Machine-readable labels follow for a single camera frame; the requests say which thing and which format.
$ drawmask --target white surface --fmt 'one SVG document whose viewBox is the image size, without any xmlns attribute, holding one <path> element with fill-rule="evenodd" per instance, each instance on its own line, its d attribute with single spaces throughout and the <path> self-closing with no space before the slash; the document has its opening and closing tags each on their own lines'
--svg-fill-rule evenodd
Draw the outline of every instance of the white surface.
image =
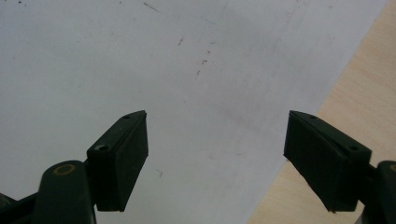
<svg viewBox="0 0 396 224">
<path fill-rule="evenodd" d="M 384 2 L 2 0 L 0 191 L 36 192 L 146 109 L 148 160 L 98 222 L 244 223 L 289 110 L 317 111 Z"/>
</svg>

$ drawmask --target smudge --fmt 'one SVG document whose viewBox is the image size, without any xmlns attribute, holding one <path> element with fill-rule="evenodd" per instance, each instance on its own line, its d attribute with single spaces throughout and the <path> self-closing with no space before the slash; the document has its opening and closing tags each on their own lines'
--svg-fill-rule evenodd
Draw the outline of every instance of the smudge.
<svg viewBox="0 0 396 224">
<path fill-rule="evenodd" d="M 159 169 L 155 169 L 155 170 L 160 173 L 160 178 L 161 178 L 161 176 L 163 176 L 163 172 L 161 170 L 159 170 Z"/>
<path fill-rule="evenodd" d="M 203 17 L 203 16 L 201 16 L 201 19 L 203 19 L 204 21 L 209 22 L 209 23 L 212 24 L 212 25 L 216 25 L 213 21 L 210 21 L 210 20 L 208 20 L 207 18 L 205 18 L 205 17 Z"/>
<path fill-rule="evenodd" d="M 147 3 L 143 3 L 146 7 L 149 7 L 149 8 L 151 8 L 151 9 L 153 9 L 154 11 L 156 11 L 156 12 L 160 12 L 159 10 L 157 10 L 157 8 L 155 8 L 155 7 L 152 7 L 151 5 L 149 5 L 149 4 L 147 4 Z"/>
<path fill-rule="evenodd" d="M 180 38 L 180 41 L 178 41 L 178 44 L 177 44 L 177 45 L 180 46 L 180 45 L 181 45 L 181 42 L 183 42 L 183 40 L 184 40 L 184 36 Z"/>
<path fill-rule="evenodd" d="M 222 10 L 221 13 L 220 13 L 220 17 L 222 17 L 222 14 L 224 13 L 225 8 L 228 6 L 229 3 L 230 3 L 230 1 L 228 1 L 228 2 L 224 5 L 223 10 Z"/>
</svg>

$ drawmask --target screw hole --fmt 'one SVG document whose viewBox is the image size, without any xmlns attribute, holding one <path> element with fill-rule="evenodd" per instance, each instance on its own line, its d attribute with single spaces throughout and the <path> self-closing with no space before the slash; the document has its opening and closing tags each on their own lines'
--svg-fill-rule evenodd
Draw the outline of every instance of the screw hole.
<svg viewBox="0 0 396 224">
<path fill-rule="evenodd" d="M 105 151 L 105 150 L 108 150 L 108 146 L 100 145 L 100 146 L 95 147 L 95 149 L 99 150 L 99 151 Z"/>
</svg>

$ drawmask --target wooden table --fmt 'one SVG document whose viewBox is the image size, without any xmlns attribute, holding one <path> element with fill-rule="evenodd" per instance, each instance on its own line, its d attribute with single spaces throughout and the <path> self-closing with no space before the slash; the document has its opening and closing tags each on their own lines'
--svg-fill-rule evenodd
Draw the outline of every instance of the wooden table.
<svg viewBox="0 0 396 224">
<path fill-rule="evenodd" d="M 396 0 L 389 0 L 318 116 L 373 151 L 371 164 L 396 161 Z M 329 213 L 286 162 L 248 224 L 355 223 L 354 213 Z"/>
</svg>

